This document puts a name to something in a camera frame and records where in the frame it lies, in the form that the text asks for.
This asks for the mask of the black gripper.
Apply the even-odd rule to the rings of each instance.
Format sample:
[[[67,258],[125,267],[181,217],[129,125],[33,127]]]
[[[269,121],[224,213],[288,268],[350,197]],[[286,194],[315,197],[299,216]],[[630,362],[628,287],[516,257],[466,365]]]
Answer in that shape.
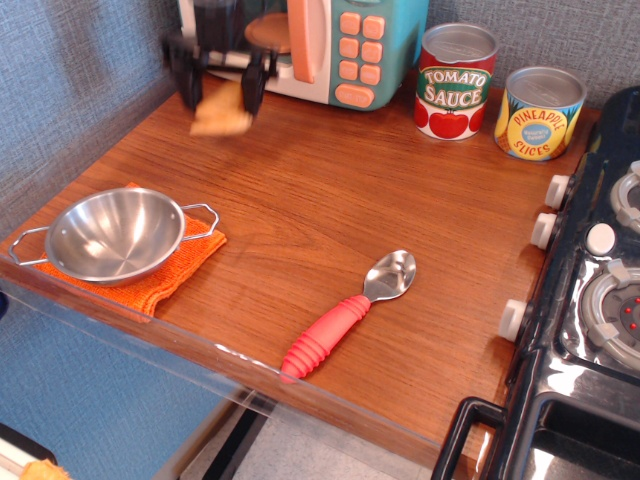
[[[277,75],[278,54],[274,46],[259,46],[245,36],[254,20],[279,11],[277,1],[180,1],[181,27],[162,37],[164,66],[173,76],[184,105],[195,111],[203,97],[202,76],[206,68],[243,71],[230,64],[233,53],[249,55],[241,78],[245,111],[256,116],[268,80]]]

